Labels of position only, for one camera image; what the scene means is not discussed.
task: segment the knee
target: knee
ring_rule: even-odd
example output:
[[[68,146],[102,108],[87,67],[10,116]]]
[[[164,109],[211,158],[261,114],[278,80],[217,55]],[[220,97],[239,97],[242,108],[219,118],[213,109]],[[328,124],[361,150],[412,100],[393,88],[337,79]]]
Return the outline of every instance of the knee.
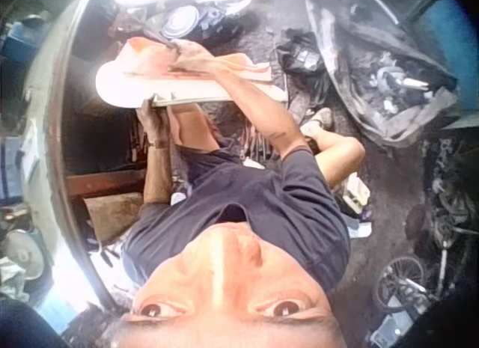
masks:
[[[351,158],[356,162],[357,165],[361,164],[364,156],[366,156],[366,150],[364,146],[357,138],[354,137],[345,137],[344,144],[347,146],[348,152],[351,155]]]

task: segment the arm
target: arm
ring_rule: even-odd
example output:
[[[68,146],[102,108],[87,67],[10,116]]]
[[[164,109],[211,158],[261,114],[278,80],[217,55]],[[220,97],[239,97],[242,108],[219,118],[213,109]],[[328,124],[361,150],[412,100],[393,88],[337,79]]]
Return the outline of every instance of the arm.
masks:
[[[169,204],[171,183],[170,129],[166,109],[152,107],[153,98],[145,100],[137,110],[138,119],[147,133],[147,176],[144,182],[144,204]]]
[[[294,119],[279,103],[235,75],[201,45],[185,40],[175,40],[174,45],[180,54],[171,69],[211,74],[281,158],[295,147],[308,146]]]

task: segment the nose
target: nose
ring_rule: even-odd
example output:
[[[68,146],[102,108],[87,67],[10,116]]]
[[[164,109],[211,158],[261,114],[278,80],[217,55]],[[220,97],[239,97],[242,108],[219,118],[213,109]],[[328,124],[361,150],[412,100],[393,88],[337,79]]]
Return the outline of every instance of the nose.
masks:
[[[204,309],[228,311],[247,304],[263,261],[257,237],[219,227],[199,237],[189,252],[188,274]]]

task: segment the wooden plank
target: wooden plank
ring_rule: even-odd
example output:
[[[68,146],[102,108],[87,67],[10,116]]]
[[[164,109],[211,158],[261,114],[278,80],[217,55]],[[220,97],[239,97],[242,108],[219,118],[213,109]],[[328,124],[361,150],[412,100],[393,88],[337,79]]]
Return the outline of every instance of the wooden plank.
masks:
[[[67,177],[70,197],[83,198],[138,192],[143,189],[146,170],[125,170]]]

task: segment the tire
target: tire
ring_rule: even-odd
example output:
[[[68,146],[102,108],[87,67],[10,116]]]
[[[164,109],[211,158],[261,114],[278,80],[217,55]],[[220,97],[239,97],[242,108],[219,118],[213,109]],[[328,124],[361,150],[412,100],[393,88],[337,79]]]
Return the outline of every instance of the tire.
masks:
[[[400,269],[398,268],[399,266],[404,268],[402,274]],[[389,267],[391,267],[391,269],[393,269],[395,273],[399,273],[401,277],[409,278],[415,283],[420,284],[421,286],[424,286],[424,267],[421,261],[418,260],[418,258],[413,256],[402,256],[395,258],[391,262],[389,262],[379,274],[379,277],[376,280],[376,283],[373,288],[374,304],[383,312],[398,313],[410,307],[412,305],[412,302],[401,302],[400,306],[395,307],[389,306],[387,304],[388,299],[385,298],[385,293],[388,293],[394,288],[398,289],[399,287],[398,285],[392,284],[391,281],[389,281],[390,287],[392,288],[388,288],[388,285],[386,283],[387,280],[385,279],[385,277],[388,276]]]

